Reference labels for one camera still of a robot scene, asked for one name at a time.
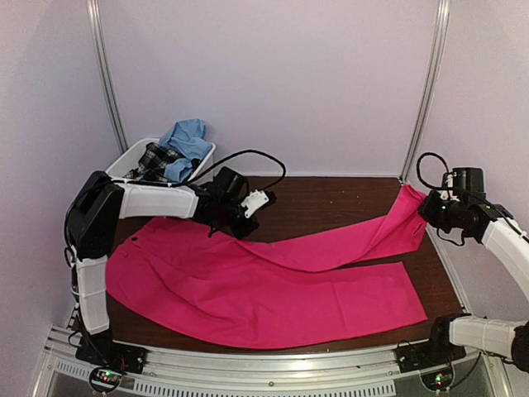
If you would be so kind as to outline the pink trousers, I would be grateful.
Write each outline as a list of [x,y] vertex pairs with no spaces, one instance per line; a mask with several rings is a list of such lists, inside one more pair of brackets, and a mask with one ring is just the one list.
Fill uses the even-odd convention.
[[245,242],[199,223],[155,218],[107,263],[107,292],[172,331],[228,347],[304,347],[427,318],[391,257],[414,252],[422,192],[403,186],[389,212],[281,242]]

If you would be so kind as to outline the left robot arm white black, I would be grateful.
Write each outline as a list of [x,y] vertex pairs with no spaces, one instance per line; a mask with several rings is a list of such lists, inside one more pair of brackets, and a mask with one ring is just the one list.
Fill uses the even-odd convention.
[[65,259],[72,270],[71,290],[83,329],[90,335],[110,328],[106,267],[117,224],[126,218],[192,219],[211,232],[229,227],[239,239],[258,226],[256,212],[270,204],[268,192],[240,195],[244,177],[223,168],[203,184],[114,179],[104,171],[90,175],[64,220]]

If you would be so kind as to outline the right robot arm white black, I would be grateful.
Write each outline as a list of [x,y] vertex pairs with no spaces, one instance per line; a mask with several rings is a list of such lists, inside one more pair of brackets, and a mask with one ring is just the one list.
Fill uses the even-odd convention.
[[[435,228],[462,231],[496,256],[528,296],[527,234],[504,210],[477,195],[481,203],[465,203],[443,198],[432,190],[418,213]],[[455,347],[472,347],[510,361],[518,370],[528,372],[528,321],[486,319],[472,314],[452,314],[436,319],[423,356],[435,366],[455,352]]]

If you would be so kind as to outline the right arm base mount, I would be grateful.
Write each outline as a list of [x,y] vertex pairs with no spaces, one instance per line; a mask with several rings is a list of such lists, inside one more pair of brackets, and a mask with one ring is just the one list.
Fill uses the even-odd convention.
[[400,341],[394,352],[401,373],[416,371],[425,389],[438,395],[455,385],[455,361],[466,357],[439,329],[424,342]]

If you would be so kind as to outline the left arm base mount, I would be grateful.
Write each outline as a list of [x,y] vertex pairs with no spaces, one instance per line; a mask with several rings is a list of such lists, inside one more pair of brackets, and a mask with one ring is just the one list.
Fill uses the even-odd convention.
[[127,375],[140,375],[146,356],[144,347],[114,342],[110,331],[98,335],[83,332],[75,352],[76,359],[94,365],[88,384],[101,395],[118,389]]

